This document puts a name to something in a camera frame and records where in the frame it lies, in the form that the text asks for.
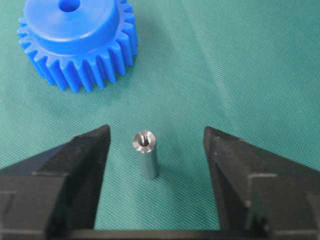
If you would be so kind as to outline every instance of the gear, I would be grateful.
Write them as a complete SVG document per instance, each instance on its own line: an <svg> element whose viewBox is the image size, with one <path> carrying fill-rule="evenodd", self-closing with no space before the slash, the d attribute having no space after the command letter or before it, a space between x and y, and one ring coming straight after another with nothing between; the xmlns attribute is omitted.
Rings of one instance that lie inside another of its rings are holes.
<svg viewBox="0 0 320 240"><path fill-rule="evenodd" d="M138 38L126 0L27 0L23 12L19 43L50 85L90 92L134 63Z"/></svg>

